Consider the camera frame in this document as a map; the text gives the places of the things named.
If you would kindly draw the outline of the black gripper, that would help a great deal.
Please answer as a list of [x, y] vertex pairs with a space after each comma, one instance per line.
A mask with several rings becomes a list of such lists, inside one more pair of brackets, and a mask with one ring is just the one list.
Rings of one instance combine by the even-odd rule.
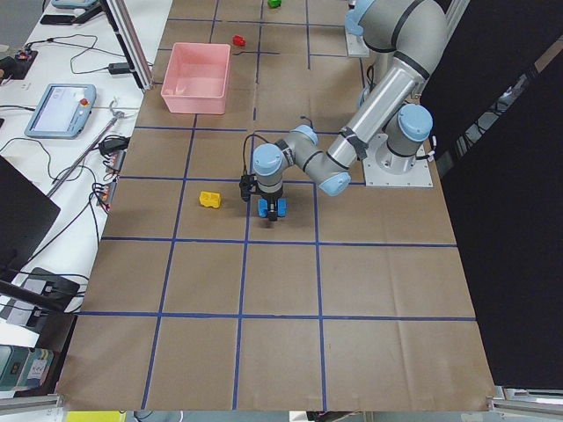
[[[276, 202], [277, 211], [284, 212], [285, 211], [285, 199], [283, 197], [279, 197], [274, 199], [272, 195], [263, 195], [260, 198], [260, 212], [267, 212], [270, 208], [269, 204]], [[278, 213], [277, 211], [268, 211], [267, 218], [269, 221], [277, 221], [278, 220]]]

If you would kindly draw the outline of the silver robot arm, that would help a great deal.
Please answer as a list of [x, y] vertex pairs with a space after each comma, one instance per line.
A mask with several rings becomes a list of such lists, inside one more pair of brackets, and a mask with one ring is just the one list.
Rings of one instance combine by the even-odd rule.
[[240, 196], [248, 202], [259, 195], [259, 215], [270, 221], [282, 214], [282, 176], [289, 167], [299, 167], [322, 191], [336, 196], [351, 180], [349, 167], [367, 158], [369, 142], [382, 128], [389, 152], [405, 158], [415, 156], [432, 130], [429, 111], [404, 101], [442, 58], [448, 24], [441, 6], [435, 1], [358, 1], [347, 12], [345, 28], [370, 50], [391, 55], [390, 66], [328, 150], [318, 148], [317, 135], [307, 125], [254, 150], [254, 172], [243, 173]]

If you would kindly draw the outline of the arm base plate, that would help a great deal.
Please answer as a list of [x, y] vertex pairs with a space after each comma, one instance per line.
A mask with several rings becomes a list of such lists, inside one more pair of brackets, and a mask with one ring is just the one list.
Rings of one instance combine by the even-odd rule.
[[354, 58], [369, 57], [369, 48], [363, 38], [364, 29], [357, 24], [345, 27], [347, 56]]
[[382, 188], [432, 188], [428, 160], [393, 154], [386, 134], [377, 134], [369, 143], [362, 161], [365, 185]]

